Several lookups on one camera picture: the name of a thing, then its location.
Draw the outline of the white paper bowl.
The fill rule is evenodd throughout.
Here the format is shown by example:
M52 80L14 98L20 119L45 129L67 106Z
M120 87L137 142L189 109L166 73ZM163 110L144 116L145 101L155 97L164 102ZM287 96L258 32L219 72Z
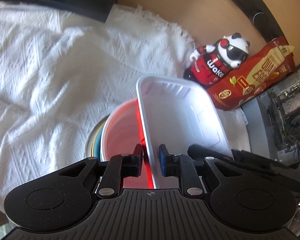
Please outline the white paper bowl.
M128 100L119 105L107 119L101 135L100 156L102 161L109 161L115 155L133 154L139 138L137 121L137 99ZM138 177L123 179L123 188L152 189L144 161L145 148L142 149L141 174Z

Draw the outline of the blue enamel bowl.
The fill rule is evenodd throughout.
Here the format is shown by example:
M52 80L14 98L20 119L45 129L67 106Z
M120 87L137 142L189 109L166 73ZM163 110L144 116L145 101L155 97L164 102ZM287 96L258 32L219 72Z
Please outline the blue enamel bowl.
M101 137L104 126L101 126L96 134L96 138L93 146L93 156L97 157L99 160L101 159Z

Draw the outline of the red quail eggs bag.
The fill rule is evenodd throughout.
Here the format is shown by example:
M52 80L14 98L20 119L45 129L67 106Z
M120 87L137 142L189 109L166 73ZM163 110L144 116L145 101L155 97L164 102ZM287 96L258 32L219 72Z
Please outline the red quail eggs bag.
M296 71L294 47L285 37L277 37L221 81L207 89L218 109L229 111L261 94Z

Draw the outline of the red foil tray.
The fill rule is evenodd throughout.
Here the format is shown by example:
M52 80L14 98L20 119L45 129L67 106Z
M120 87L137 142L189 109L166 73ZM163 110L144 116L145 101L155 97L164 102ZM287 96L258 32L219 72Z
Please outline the red foil tray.
M154 188L179 186L177 178L162 175L161 144L169 154L187 154L191 145L198 144L232 157L216 108L203 87L189 80L145 75L138 79L136 92Z

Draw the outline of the white glass PC case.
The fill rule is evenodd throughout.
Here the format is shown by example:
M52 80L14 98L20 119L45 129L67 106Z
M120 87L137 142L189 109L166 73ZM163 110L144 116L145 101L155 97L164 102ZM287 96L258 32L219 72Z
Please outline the white glass PC case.
M251 151L292 167L300 163L300 63L296 68L241 106Z

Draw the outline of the stainless steel bowl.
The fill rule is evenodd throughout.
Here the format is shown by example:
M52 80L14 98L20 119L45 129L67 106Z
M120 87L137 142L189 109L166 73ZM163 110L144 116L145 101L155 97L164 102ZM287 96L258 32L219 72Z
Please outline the stainless steel bowl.
M103 122L103 121L106 122L107 118L108 118L108 116L104 117L100 122ZM90 143L89 143L89 141L90 141L90 136L91 136L91 134L93 133L93 130L92 130L92 132L89 134L88 139L87 139L87 142L86 142L86 144L85 144L85 155L86 155L86 157L92 157L92 156L90 155L90 153L89 153L89 150L90 150Z

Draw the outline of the panda racer figurine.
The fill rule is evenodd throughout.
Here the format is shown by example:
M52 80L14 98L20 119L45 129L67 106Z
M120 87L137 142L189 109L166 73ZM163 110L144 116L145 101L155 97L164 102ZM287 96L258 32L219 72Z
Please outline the panda racer figurine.
M192 62L183 78L209 88L237 69L248 58L250 42L240 33L224 36L214 44L198 46L190 55Z

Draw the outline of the white woven tablecloth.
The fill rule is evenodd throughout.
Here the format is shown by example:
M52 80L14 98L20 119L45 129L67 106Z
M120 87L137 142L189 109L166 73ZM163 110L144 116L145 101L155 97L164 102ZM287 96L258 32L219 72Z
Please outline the white woven tablecloth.
M83 159L138 78L181 77L193 49L181 26L141 8L116 5L101 23L0 2L0 211L13 188Z

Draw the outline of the cream bowl yellow rim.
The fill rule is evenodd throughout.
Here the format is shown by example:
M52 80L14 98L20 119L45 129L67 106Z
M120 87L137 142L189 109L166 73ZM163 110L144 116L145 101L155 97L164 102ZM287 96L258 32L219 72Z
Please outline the cream bowl yellow rim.
M94 146L94 141L95 141L95 138L96 138L96 134L97 134L97 132L98 132L98 130L100 129L100 127L101 126L105 126L105 121L103 121L103 122L100 122L96 127L95 127L95 129L93 130L93 133L91 134L91 136L90 136L90 141L89 141L89 143L90 143L90 150L89 150L89 153L90 153L90 155L92 156L92 157L94 157L93 156L93 146Z

